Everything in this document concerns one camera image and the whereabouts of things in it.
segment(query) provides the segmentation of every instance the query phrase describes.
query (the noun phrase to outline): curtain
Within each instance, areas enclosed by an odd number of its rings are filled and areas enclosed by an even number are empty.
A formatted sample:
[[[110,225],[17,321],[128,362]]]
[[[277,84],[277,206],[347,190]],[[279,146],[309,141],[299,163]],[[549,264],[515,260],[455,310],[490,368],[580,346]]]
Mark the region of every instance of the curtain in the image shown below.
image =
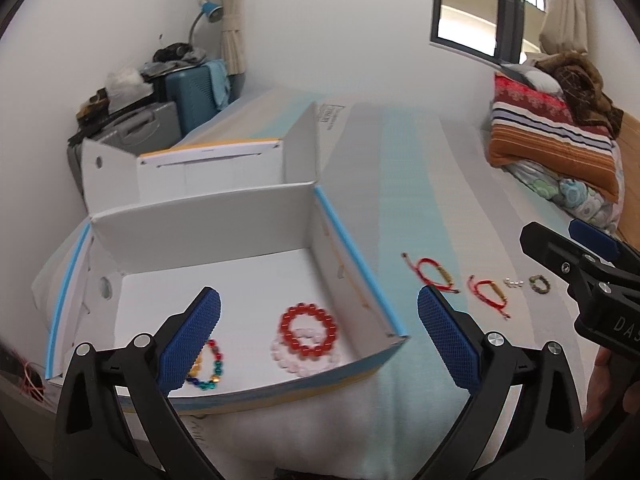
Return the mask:
[[[229,75],[242,74],[246,69],[242,41],[242,0],[222,0],[222,59]]]
[[[542,52],[587,52],[586,9],[586,0],[549,0],[545,22],[540,32]]]

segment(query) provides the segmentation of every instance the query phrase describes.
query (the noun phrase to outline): window frame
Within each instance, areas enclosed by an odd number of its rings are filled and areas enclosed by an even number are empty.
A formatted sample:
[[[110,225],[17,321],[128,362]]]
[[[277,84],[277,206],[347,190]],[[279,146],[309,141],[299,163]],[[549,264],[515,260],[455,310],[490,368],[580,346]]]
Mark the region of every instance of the window frame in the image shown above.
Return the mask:
[[[498,0],[498,13],[495,23],[495,51],[494,55],[491,56],[470,46],[441,38],[438,35],[438,31],[442,15],[442,0],[433,0],[431,42],[459,50],[471,56],[480,57],[496,65],[504,62],[519,63],[522,41],[524,40],[524,13],[524,0]]]

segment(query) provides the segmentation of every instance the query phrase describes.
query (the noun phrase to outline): blue textured pad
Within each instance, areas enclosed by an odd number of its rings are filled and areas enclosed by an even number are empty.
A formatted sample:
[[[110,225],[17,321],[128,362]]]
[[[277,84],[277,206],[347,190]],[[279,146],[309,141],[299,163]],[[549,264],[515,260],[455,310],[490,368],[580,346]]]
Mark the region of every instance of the blue textured pad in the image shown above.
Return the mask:
[[[418,295],[418,316],[456,386],[472,395],[480,388],[480,356],[429,287]]]
[[[618,244],[612,237],[582,220],[572,220],[569,235],[608,262],[615,262],[620,257]]]
[[[196,361],[220,319],[220,295],[209,290],[192,311],[160,356],[158,386],[165,395],[184,384],[184,378]]]

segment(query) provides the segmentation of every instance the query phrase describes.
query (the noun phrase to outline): blue lamp shade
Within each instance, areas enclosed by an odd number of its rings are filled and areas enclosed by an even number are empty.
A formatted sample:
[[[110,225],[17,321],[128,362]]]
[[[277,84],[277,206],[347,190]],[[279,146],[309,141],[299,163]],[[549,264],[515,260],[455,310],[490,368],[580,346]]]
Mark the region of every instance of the blue lamp shade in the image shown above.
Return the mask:
[[[219,4],[214,4],[209,0],[202,0],[200,2],[200,9],[209,20],[209,23],[219,22],[222,19],[223,8]]]

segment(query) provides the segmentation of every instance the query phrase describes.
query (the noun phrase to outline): open box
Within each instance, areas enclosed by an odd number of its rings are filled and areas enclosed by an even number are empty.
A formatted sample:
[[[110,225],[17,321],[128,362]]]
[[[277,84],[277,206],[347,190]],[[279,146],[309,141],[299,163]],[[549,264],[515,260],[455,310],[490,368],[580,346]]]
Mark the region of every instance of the open box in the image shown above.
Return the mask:
[[[268,406],[375,372],[407,338],[316,184],[317,142],[313,107],[282,140],[140,158],[87,142],[90,221],[61,280],[47,379],[64,380],[81,342],[120,348],[139,333],[155,333],[204,286],[222,300],[212,337],[224,373],[215,390],[185,383],[171,392],[177,411]],[[338,325],[334,359],[309,362],[315,373],[303,377],[281,368],[271,352],[280,317],[297,303],[315,303]],[[313,324],[306,316],[297,322]],[[211,370],[206,354],[204,370]],[[125,388],[118,394],[130,405]]]

